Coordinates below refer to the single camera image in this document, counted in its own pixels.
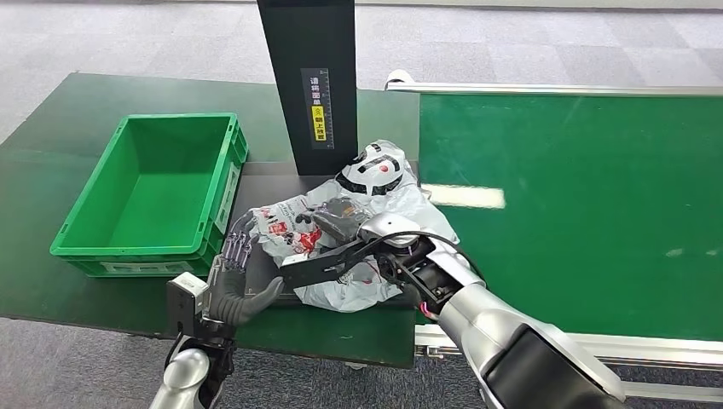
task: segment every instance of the package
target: package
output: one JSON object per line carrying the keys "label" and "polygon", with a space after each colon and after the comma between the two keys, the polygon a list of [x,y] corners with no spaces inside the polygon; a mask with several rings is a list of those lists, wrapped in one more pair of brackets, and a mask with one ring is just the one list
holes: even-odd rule
{"label": "package", "polygon": [[[441,211],[419,189],[404,151],[389,141],[367,145],[333,179],[305,195],[251,209],[245,230],[281,265],[288,256],[313,257],[352,241],[359,226],[383,211],[405,216],[457,242]],[[294,290],[305,304],[350,313],[401,293],[379,275],[373,257],[339,281]]]}

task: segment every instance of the crate label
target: crate label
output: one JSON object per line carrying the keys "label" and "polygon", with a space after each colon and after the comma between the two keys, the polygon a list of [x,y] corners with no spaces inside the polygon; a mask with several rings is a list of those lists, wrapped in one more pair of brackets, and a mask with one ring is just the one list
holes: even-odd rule
{"label": "crate label", "polygon": [[328,68],[302,68],[301,80],[309,113],[309,134],[314,149],[334,149],[332,95]]}
{"label": "crate label", "polygon": [[109,273],[192,273],[187,262],[101,262]]}

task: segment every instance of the green table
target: green table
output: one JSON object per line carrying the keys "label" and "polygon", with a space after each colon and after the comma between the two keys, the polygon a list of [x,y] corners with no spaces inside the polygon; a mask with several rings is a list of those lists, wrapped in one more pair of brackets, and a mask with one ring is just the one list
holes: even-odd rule
{"label": "green table", "polygon": [[[360,91],[359,139],[416,158],[419,97]],[[274,85],[71,74],[0,146],[0,316],[167,337],[166,279],[91,279],[49,254],[51,240],[118,121],[130,113],[237,112],[249,161],[292,161]],[[241,347],[410,367],[414,312],[272,308]]]}
{"label": "green table", "polygon": [[422,182],[504,193],[442,208],[496,294],[568,332],[723,341],[723,90],[432,90]]}

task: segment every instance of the gray carpet floor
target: gray carpet floor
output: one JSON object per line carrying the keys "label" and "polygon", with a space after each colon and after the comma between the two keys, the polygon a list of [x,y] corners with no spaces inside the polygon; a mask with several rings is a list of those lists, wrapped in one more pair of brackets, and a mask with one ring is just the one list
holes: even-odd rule
{"label": "gray carpet floor", "polygon": [[[723,85],[723,14],[357,8],[357,82]],[[0,143],[69,72],[274,81],[255,5],[0,3]],[[142,408],[170,344],[0,319],[0,408]],[[414,370],[240,351],[224,408],[482,407],[460,357]],[[721,385],[712,372],[616,368],[629,380]],[[654,400],[630,406],[718,407]]]}

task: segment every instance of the green bin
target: green bin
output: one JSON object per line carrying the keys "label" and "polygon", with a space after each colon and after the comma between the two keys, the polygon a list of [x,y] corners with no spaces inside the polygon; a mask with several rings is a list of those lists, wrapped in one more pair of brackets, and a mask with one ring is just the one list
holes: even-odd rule
{"label": "green bin", "polygon": [[233,113],[123,118],[50,253],[94,277],[207,275],[247,152]]}

